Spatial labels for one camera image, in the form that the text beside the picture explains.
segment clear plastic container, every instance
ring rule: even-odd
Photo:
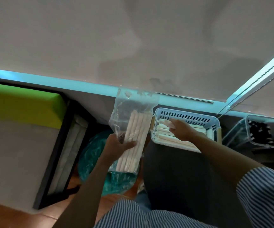
[[[274,148],[274,118],[247,115],[224,136],[222,144],[238,152]]]

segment clear plastic bag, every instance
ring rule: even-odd
[[[158,105],[159,95],[152,92],[119,88],[109,125],[121,143],[136,141],[137,145],[124,152],[110,171],[136,172],[143,146]]]

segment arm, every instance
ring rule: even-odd
[[[263,165],[224,146],[221,145],[203,133],[197,132],[187,123],[180,120],[170,119],[175,129],[170,131],[181,141],[192,142],[217,168],[218,172],[230,181],[232,185],[237,186],[241,178],[256,167]]]
[[[95,225],[104,180],[108,169],[125,150],[133,148],[135,145],[135,142],[120,144],[115,134],[111,134],[108,137],[96,166],[53,228],[90,228]]]

